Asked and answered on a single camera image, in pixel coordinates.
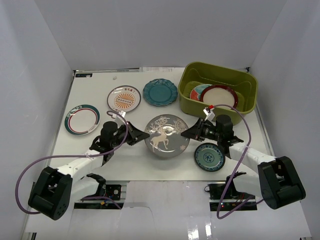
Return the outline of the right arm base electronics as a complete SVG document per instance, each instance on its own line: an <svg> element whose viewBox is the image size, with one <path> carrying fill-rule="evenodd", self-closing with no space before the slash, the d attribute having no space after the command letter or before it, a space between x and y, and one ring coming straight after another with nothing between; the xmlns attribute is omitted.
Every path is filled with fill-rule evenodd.
<svg viewBox="0 0 320 240"><path fill-rule="evenodd" d="M221 211L223 212L231 211L251 196L250 194L244 192L228 190L223 198L222 203L219 204L224 188L224 181L213 182L204 187L203 190L209 194L209 207L211 212L216 212L218 206L221 206Z"/></svg>

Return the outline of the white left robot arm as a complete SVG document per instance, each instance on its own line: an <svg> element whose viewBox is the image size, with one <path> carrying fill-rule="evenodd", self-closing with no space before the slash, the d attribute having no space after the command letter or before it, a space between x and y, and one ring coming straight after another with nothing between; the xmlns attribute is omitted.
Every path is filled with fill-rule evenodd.
<svg viewBox="0 0 320 240"><path fill-rule="evenodd" d="M93 171L105 165L122 144L133 146L150 135L130 122L118 125L114 121L103 124L84 157L57 168L44 168L33 187L28 205L52 220L60 219L70 201L105 200L106 180Z"/></svg>

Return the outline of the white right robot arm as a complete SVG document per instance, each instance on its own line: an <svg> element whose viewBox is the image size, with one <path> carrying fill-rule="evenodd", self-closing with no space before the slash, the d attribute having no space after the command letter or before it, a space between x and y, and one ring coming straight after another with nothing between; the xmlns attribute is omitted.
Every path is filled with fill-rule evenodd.
<svg viewBox="0 0 320 240"><path fill-rule="evenodd" d="M220 199L236 200L243 194L258 197L273 210L301 201L305 188L292 160L287 156L274 157L249 147L235 136L233 123L227 115L219 115L215 123L199 118L181 136L202 142L194 152L195 162L207 172L221 169L227 158L255 172L250 175L234 169L226 177Z"/></svg>

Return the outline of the orange sunburst plate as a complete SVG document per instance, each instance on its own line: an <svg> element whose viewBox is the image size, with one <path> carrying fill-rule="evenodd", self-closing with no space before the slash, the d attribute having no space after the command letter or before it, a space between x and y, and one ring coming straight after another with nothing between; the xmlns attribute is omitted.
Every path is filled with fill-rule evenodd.
<svg viewBox="0 0 320 240"><path fill-rule="evenodd" d="M116 112L132 112L141 103L141 93L138 89L130 85L122 85L114 88L108 94L107 106Z"/></svg>

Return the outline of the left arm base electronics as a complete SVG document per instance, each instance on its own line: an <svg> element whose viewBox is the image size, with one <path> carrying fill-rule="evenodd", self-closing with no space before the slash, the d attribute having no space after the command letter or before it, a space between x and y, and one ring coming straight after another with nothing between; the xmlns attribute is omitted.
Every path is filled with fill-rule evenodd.
<svg viewBox="0 0 320 240"><path fill-rule="evenodd" d="M75 209L121 210L125 199L120 184L107 184L97 193L89 195L74 204Z"/></svg>

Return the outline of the red rimmed beige plate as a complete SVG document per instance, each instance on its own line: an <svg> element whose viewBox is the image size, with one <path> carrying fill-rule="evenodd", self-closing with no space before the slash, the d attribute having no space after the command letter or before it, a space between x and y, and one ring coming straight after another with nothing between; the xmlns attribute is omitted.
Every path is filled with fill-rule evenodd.
<svg viewBox="0 0 320 240"><path fill-rule="evenodd" d="M228 105L233 108L238 106L238 95L225 85L212 85L207 87L200 96L200 101L207 105Z"/></svg>

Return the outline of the red teal floral plate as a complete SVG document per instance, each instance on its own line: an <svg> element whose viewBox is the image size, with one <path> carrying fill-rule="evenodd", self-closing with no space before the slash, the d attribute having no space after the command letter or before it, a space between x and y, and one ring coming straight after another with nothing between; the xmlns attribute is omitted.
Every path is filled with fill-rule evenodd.
<svg viewBox="0 0 320 240"><path fill-rule="evenodd" d="M202 92L212 86L211 84L200 84L193 88L193 90L190 92L189 98L191 100L200 101L201 100L201 94Z"/></svg>

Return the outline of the grey deer plate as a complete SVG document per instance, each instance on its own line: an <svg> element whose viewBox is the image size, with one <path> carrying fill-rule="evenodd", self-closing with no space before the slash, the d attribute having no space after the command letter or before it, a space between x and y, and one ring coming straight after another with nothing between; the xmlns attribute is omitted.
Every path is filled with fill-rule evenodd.
<svg viewBox="0 0 320 240"><path fill-rule="evenodd" d="M172 114L158 115L151 119L145 132L149 138L145 145L154 155L160 158L174 158L182 154L188 147L190 139L181 135L188 125L178 116Z"/></svg>

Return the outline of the teal scalloped plate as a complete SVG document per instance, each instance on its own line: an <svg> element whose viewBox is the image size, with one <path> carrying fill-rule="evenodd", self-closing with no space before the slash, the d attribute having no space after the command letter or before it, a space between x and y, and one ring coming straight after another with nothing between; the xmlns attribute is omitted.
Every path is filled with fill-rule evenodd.
<svg viewBox="0 0 320 240"><path fill-rule="evenodd" d="M168 79L157 78L148 82L142 93L148 104L155 107L164 107L176 101L178 88Z"/></svg>

